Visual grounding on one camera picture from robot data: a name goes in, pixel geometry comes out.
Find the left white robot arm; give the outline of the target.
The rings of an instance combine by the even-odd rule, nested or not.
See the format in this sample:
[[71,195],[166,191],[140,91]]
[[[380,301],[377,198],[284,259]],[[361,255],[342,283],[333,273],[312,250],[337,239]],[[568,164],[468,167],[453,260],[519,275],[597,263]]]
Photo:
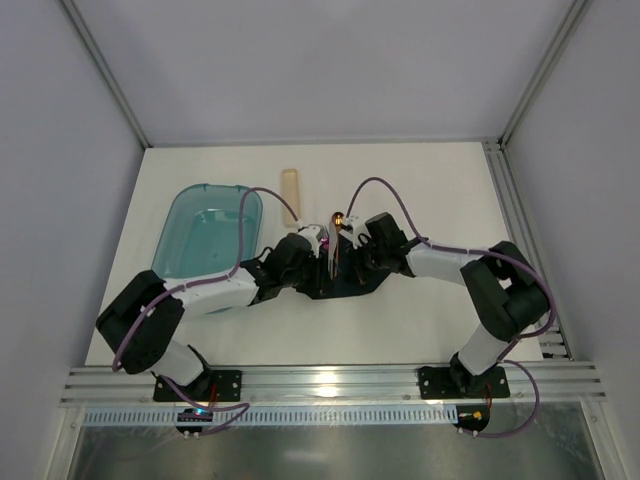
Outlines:
[[114,353],[111,369],[129,375],[149,371],[180,387],[208,368],[192,347],[173,339],[179,324],[205,314],[249,307],[304,283],[320,264],[323,228],[310,225],[282,238],[264,259],[241,262],[216,277],[162,279],[138,273],[96,320]]

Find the black paper napkin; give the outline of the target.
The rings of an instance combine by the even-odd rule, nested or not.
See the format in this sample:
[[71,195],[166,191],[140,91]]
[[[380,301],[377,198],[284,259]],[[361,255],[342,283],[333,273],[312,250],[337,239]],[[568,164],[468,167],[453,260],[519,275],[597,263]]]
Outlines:
[[322,251],[318,259],[313,258],[303,281],[294,290],[313,300],[349,298],[373,293],[391,275],[389,269],[371,268],[364,257],[355,250],[339,252],[337,273],[330,277],[329,254]]

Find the aluminium rail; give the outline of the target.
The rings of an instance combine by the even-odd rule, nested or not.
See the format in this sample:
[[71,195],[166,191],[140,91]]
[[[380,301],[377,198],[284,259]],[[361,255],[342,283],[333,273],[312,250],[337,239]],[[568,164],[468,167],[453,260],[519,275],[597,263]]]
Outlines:
[[[484,141],[482,148],[509,237],[542,279],[548,282],[507,154],[496,139]],[[573,359],[559,315],[556,315],[553,324],[537,339],[544,359]]]
[[[418,403],[430,382],[412,364],[239,366],[232,380],[233,402],[251,404]],[[523,369],[507,364],[503,380],[512,402],[605,401],[604,385],[589,362],[526,362]],[[147,405],[157,390],[149,374],[113,373],[107,367],[74,368],[62,390],[60,404],[71,406]]]

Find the teal plastic basin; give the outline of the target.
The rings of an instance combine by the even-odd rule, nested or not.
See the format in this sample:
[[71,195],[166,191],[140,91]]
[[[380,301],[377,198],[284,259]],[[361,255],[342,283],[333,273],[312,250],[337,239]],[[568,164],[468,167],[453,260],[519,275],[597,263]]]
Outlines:
[[262,200],[243,186],[197,184],[174,199],[151,269],[183,303],[184,319],[244,307],[258,291],[238,260],[255,257]]

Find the right side aluminium rail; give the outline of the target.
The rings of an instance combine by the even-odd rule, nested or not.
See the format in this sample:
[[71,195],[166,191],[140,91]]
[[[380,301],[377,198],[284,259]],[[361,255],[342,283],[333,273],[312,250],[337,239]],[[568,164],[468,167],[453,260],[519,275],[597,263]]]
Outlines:
[[[482,148],[509,237],[542,279],[548,282],[507,154],[496,139],[484,141]],[[553,324],[537,339],[544,359],[573,359],[559,315],[556,315]]]

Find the iridescent fork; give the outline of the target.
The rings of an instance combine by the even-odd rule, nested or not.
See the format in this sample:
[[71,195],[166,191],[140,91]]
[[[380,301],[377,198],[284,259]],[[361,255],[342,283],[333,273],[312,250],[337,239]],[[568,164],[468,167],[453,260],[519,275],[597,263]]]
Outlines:
[[323,248],[327,254],[327,269],[329,278],[334,279],[339,273],[339,241],[332,241],[331,239],[325,239],[323,242]]

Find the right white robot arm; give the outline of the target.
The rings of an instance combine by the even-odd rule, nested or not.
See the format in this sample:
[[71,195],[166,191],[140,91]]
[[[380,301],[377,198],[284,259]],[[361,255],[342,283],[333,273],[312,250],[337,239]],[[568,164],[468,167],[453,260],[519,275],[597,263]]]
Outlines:
[[476,252],[433,245],[408,239],[388,213],[366,221],[347,217],[341,235],[351,272],[362,283],[394,273],[457,284],[469,294],[479,325],[447,366],[418,369],[422,398],[508,397],[500,361],[552,310],[548,288],[513,243]]

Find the aluminium front rail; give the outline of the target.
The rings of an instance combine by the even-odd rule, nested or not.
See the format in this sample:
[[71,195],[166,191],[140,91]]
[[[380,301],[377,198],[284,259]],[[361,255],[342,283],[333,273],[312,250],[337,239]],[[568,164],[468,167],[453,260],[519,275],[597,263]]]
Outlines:
[[[412,364],[239,366],[232,380],[233,402],[251,404],[418,403],[430,382]],[[605,401],[604,385],[589,362],[526,362],[523,369],[507,364],[503,380],[512,402]],[[113,373],[107,367],[74,368],[62,390],[60,404],[71,406],[147,405],[157,390],[149,374]]]

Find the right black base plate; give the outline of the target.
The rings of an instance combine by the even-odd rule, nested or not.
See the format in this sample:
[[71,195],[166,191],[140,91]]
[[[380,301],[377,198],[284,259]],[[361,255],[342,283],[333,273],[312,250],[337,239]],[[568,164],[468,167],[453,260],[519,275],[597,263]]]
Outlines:
[[428,367],[417,370],[420,398],[454,400],[509,398],[510,388],[505,370],[494,366],[481,375],[471,375],[463,367]]

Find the beige cutlery case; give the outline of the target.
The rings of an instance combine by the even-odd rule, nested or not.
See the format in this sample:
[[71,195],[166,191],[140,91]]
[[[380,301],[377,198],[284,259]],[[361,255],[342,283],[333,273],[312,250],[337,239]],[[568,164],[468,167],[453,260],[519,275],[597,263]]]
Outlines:
[[286,205],[283,207],[283,222],[288,228],[297,228],[302,219],[302,197],[299,173],[295,168],[284,169],[280,176],[280,195]]

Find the copper spoon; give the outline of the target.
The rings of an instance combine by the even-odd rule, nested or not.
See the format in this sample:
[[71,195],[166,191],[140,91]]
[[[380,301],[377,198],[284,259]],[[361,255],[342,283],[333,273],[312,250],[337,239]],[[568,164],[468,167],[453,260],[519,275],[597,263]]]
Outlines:
[[338,226],[338,232],[339,232],[339,241],[340,241],[340,232],[343,228],[343,220],[344,220],[344,214],[342,212],[335,212],[332,216],[331,216],[331,221],[334,221],[336,223],[336,225]]

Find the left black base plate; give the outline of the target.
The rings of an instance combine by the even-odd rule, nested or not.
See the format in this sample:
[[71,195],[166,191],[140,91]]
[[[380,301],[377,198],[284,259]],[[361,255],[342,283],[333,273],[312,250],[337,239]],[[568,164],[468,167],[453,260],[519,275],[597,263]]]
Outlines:
[[[199,403],[238,402],[241,397],[241,370],[208,369],[186,386],[176,388],[189,399]],[[153,400],[159,403],[179,402],[182,398],[165,379],[156,377]]]

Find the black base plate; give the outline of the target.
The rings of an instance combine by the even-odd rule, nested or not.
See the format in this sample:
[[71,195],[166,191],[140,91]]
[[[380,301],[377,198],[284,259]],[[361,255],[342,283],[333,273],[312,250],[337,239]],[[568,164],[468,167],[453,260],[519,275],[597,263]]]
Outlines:
[[[186,386],[176,388],[189,399],[199,403],[238,402],[241,397],[241,370],[208,369]],[[153,400],[159,403],[179,402],[182,398],[165,379],[156,377]]]
[[420,398],[454,400],[509,398],[510,388],[505,370],[494,366],[481,375],[471,375],[463,367],[428,367],[417,370]]

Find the right aluminium frame post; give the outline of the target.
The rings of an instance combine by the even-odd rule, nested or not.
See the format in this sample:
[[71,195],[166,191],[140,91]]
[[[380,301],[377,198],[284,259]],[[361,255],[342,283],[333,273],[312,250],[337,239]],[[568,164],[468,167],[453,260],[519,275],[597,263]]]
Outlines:
[[592,4],[592,0],[573,0],[570,3],[499,137],[502,149],[513,140]]

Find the left aluminium frame post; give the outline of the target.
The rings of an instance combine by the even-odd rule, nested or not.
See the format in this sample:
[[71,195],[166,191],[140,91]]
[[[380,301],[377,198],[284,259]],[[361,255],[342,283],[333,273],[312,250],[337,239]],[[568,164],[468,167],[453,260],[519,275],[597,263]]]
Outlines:
[[91,64],[101,78],[101,81],[110,97],[115,102],[115,105],[125,120],[129,130],[143,149],[151,148],[152,143],[149,141],[139,120],[137,119],[124,91],[112,72],[106,57],[99,47],[89,25],[84,19],[77,2],[72,0],[60,0],[57,4],[60,6],[62,12],[69,21],[75,35],[86,51]]

